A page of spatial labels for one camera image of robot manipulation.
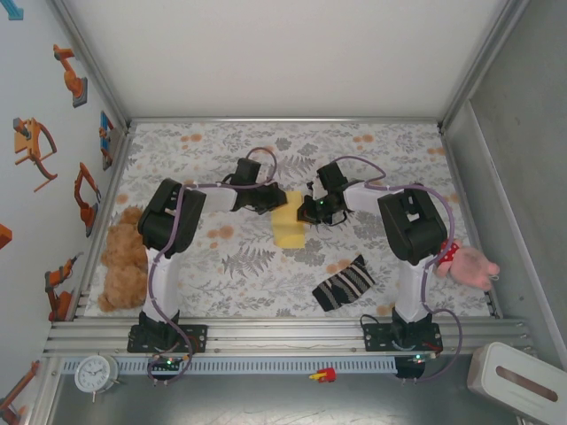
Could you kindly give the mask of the yellow cloth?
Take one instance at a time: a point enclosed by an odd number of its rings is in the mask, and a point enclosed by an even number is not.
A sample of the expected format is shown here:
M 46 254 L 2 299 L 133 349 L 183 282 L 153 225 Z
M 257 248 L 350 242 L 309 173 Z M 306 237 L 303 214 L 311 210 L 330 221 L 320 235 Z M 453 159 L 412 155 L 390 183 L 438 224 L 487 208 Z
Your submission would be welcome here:
M 303 249 L 305 247 L 305 228 L 298 221 L 297 212 L 302 205 L 300 191 L 287 191 L 287 203 L 271 213 L 271 225 L 275 246 L 281 249 Z

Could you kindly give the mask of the floral patterned tablecloth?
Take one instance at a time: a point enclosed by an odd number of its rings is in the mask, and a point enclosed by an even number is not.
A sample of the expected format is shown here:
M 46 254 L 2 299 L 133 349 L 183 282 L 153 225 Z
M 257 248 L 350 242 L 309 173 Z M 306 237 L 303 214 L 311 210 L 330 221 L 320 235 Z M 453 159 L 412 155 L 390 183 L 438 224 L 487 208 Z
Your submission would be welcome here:
M 385 182 L 420 182 L 458 239 L 467 231 L 439 132 L 433 124 L 328 124 L 226 122 L 136 127 L 115 198 L 113 219 L 129 206 L 144 207 L 165 178 L 216 182 L 250 156 L 274 173 L 286 190 L 306 191 L 317 170 L 337 160 L 349 179 L 385 171 Z M 398 296 L 399 261 L 388 247 L 381 220 L 367 212 L 338 216 L 337 225 L 309 227 L 305 247 L 274 244 L 268 215 L 241 210 L 202 216 L 182 258 L 178 302 L 186 317 L 321 317 L 312 291 L 357 256 L 375 281 L 339 317 L 386 316 Z

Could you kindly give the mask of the thin aluminium crossbar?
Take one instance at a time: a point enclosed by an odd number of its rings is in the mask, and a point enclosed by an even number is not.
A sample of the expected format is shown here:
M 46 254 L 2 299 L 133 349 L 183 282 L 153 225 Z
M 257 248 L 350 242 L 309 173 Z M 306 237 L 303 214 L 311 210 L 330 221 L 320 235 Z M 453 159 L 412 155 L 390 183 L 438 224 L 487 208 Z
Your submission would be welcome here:
M 431 117 L 137 117 L 130 120 L 131 124 L 143 123 L 197 123 L 197 122 L 330 122 L 330 123 L 379 123 L 379 124 L 438 124 Z

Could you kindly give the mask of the black white striped sock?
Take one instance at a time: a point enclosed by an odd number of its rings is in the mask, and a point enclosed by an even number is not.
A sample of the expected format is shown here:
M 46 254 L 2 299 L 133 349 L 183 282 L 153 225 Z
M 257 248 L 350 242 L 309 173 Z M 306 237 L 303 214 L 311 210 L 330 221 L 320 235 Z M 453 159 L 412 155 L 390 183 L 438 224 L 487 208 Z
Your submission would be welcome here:
M 374 285 L 365 258 L 359 255 L 346 268 L 319 283 L 312 295 L 325 312 L 330 312 L 354 303 Z

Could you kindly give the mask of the brown teddy bear plush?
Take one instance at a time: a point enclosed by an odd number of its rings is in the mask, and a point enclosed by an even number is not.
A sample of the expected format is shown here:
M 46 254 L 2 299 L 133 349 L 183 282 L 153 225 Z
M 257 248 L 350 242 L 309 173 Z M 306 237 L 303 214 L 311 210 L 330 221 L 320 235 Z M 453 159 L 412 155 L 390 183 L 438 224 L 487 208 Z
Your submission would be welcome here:
M 148 260 L 137 230 L 142 213 L 137 206 L 127 207 L 118 223 L 108 228 L 101 256 L 107 272 L 97 299 L 98 307 L 105 313 L 137 308 L 146 299 Z

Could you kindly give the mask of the pink plush toy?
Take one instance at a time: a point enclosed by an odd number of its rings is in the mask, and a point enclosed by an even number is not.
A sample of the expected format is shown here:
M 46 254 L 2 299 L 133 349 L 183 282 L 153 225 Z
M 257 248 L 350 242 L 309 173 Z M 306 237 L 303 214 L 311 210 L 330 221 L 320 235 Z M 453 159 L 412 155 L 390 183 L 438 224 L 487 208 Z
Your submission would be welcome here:
M 457 283 L 484 292 L 492 287 L 493 279 L 498 279 L 500 267 L 486 258 L 479 250 L 464 245 L 455 239 L 448 251 L 435 266 L 435 275 L 445 278 L 448 275 Z

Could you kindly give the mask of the white alarm clock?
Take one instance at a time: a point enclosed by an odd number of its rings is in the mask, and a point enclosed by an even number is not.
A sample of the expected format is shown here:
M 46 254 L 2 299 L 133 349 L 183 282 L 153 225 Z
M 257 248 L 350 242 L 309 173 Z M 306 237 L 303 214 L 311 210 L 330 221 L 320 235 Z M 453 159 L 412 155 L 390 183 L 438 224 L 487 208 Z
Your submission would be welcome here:
M 118 382 L 119 365 L 115 358 L 105 355 L 92 355 L 83 359 L 74 372 L 76 388 L 91 395 L 96 401 L 99 393 L 112 388 Z

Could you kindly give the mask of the white tissue box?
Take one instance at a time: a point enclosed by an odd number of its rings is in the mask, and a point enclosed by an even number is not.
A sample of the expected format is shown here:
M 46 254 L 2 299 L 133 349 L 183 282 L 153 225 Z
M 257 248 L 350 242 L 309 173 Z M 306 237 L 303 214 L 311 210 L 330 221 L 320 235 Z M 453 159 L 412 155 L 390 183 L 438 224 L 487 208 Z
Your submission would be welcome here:
M 567 425 L 567 372 L 500 342 L 473 353 L 470 391 L 545 425 Z

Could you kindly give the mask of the wide aluminium extrusion rail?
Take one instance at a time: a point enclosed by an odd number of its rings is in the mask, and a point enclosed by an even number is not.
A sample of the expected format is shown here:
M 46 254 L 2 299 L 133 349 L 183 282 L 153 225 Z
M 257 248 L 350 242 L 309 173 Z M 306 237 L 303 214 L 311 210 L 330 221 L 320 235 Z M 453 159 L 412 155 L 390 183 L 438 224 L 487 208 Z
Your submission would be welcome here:
M 349 356 L 364 355 L 365 339 L 353 318 L 193 318 L 184 325 L 207 326 L 205 355 L 213 356 Z M 51 326 L 45 357 L 93 353 L 126 354 L 129 318 L 80 317 Z M 520 320 L 489 317 L 461 319 L 462 354 L 491 342 L 536 352 L 530 330 Z

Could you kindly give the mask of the aluminium side rail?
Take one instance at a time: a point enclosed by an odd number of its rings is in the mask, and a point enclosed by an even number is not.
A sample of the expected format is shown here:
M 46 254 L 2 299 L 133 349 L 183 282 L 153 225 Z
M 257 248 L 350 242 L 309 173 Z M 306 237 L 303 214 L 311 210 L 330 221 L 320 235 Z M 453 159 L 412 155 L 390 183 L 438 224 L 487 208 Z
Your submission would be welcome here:
M 479 250 L 483 253 L 482 244 L 481 244 L 480 239 L 479 239 L 478 230 L 477 230 L 477 227 L 475 225 L 475 221 L 472 218 L 470 203 L 469 203 L 469 200 L 468 200 L 468 197 L 467 197 L 466 190 L 464 188 L 464 184 L 463 184 L 463 181 L 462 181 L 461 174 L 460 174 L 458 166 L 457 166 L 457 161 L 456 161 L 455 156 L 453 154 L 453 150 L 451 148 L 449 141 L 447 140 L 446 134 L 445 133 L 441 134 L 439 132 L 439 135 L 440 135 L 441 142 L 442 142 L 443 147 L 444 147 L 445 152 L 446 152 L 447 163 L 448 163 L 449 170 L 451 172 L 451 176 L 454 179 L 455 190 L 456 190 L 456 193 L 457 193 L 457 196 L 458 196 L 458 204 L 461 208 L 462 217 L 463 217 L 463 220 L 464 220 L 464 225 L 465 225 L 465 228 L 466 228 L 466 231 L 467 231 L 468 243 L 464 243 L 464 245 L 468 245 L 470 247 L 473 247 L 473 248 L 475 248 L 475 249 L 477 249 L 477 250 Z M 493 279 L 492 284 L 494 284 L 498 279 Z M 497 297 L 493 294 L 493 287 L 487 292 L 483 291 L 483 293 L 484 293 L 484 297 L 485 297 L 485 302 L 488 305 L 490 315 L 493 316 L 496 319 L 501 319 L 500 307 L 499 307 L 499 304 L 498 304 Z
M 89 294 L 94 276 L 97 271 L 100 257 L 105 248 L 105 238 L 107 228 L 110 225 L 115 198 L 120 186 L 120 179 L 123 174 L 126 160 L 128 159 L 128 151 L 131 144 L 132 135 L 130 128 L 125 130 L 124 135 L 120 139 L 120 145 L 117 151 L 117 158 L 112 166 L 111 180 L 105 193 L 102 207 L 98 213 L 97 223 L 95 224 L 89 253 L 86 258 L 83 275 L 79 286 L 74 293 L 72 302 L 67 312 L 66 320 L 73 321 L 76 318 L 82 318 L 89 301 Z

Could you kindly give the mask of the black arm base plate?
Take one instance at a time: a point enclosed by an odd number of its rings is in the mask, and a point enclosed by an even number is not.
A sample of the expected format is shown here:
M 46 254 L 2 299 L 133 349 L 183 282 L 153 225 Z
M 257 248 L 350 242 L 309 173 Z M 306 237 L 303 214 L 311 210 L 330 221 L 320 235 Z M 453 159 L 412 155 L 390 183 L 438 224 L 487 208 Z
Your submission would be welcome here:
M 437 323 L 423 327 L 392 323 L 367 323 L 362 326 L 367 352 L 393 352 L 395 355 L 414 355 L 444 350 Z
M 128 333 L 127 352 L 199 353 L 206 350 L 206 325 L 181 325 L 180 329 L 185 336 L 165 323 L 156 329 L 134 325 Z

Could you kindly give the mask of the blue orange machine wall sticker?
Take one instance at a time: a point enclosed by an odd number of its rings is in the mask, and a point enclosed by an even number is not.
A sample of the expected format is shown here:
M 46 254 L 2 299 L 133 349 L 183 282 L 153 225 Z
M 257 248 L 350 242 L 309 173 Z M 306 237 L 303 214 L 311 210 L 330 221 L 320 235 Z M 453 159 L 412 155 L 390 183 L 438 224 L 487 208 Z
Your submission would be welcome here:
M 122 132 L 113 125 L 104 111 L 100 113 L 98 136 L 102 154 L 102 167 L 106 171 L 113 165 L 113 161 L 118 153 Z

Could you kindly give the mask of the aluminium frame post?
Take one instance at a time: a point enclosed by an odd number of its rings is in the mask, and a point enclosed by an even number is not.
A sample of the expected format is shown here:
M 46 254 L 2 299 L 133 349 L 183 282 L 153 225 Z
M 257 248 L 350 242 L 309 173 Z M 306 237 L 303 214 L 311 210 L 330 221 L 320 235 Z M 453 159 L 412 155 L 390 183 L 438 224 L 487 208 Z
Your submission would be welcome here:
M 110 108 L 114 118 L 122 128 L 128 129 L 131 122 L 130 114 L 121 102 L 119 93 L 103 66 L 102 57 L 96 53 L 86 27 L 81 23 L 78 14 L 73 11 L 71 0 L 45 0 L 45 2 L 65 33 L 72 49 L 79 54 L 79 61 L 88 76 L 93 79 L 100 96 Z
M 482 42 L 472 64 L 449 102 L 447 110 L 438 123 L 439 132 L 444 134 L 454 121 L 463 105 L 472 97 L 478 84 L 496 59 L 501 48 L 510 37 L 531 0 L 506 0 L 503 8 Z

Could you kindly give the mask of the orange curved frame wall sticker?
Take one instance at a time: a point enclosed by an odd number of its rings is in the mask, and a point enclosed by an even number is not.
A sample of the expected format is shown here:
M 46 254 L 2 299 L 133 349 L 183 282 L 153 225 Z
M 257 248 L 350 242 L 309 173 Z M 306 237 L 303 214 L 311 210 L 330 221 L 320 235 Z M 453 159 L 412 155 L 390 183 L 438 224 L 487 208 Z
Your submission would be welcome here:
M 44 178 L 44 181 L 34 189 L 34 193 L 36 193 L 58 178 L 58 174 L 50 173 L 43 163 L 47 158 L 58 152 L 57 145 L 48 128 L 35 118 L 28 120 L 15 118 L 12 122 L 12 126 L 15 132 L 14 152 L 16 154 L 25 153 L 22 158 L 15 161 L 15 165 L 17 166 L 23 162 L 31 161 Z M 46 154 L 42 154 L 41 151 L 41 137 L 45 138 L 50 146 L 50 151 Z

